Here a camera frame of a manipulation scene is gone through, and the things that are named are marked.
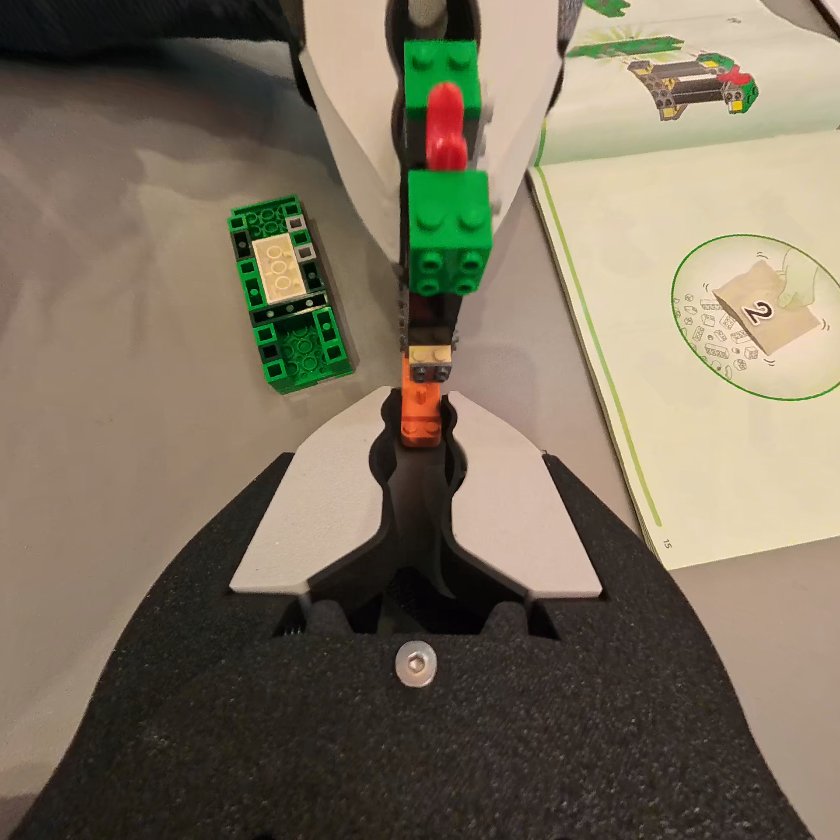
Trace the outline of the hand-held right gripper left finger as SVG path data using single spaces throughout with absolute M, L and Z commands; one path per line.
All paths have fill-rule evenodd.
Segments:
M 308 595 L 317 574 L 375 536 L 383 489 L 370 455 L 390 394 L 375 389 L 298 447 L 229 583 L 233 592 Z

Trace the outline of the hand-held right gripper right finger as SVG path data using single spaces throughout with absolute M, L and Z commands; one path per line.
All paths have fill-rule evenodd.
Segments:
M 529 598 L 599 596 L 602 584 L 541 450 L 459 392 L 448 402 L 466 462 L 451 502 L 456 546 Z

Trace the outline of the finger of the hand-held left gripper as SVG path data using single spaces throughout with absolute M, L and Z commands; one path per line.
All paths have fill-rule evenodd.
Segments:
M 489 97 L 484 153 L 494 218 L 504 218 L 532 160 L 561 70 L 560 3 L 479 1 L 479 80 Z
M 342 183 L 383 254 L 400 258 L 396 72 L 386 1 L 304 1 L 300 62 Z

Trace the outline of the orange brick piece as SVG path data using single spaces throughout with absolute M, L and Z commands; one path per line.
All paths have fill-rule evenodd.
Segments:
M 401 440 L 409 448 L 435 448 L 442 438 L 440 384 L 402 384 Z

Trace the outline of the black and green brick tower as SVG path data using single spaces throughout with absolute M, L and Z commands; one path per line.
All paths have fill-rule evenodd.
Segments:
M 492 248 L 486 122 L 474 40 L 408 39 L 397 116 L 401 252 L 399 328 L 405 378 L 441 384 L 452 371 L 462 299 Z

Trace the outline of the green brick plate assembly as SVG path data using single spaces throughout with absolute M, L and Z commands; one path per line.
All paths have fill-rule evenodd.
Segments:
M 267 384 L 288 395 L 350 375 L 328 268 L 299 195 L 234 207 L 227 231 Z

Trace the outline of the person's left forearm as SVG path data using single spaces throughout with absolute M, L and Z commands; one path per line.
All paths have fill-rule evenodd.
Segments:
M 2 1 L 1 50 L 78 58 L 162 39 L 305 43 L 301 2 Z

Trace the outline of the pale green instruction booklet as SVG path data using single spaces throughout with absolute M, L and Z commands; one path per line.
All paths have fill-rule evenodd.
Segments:
M 585 2 L 529 176 L 668 569 L 838 536 L 839 47 Z

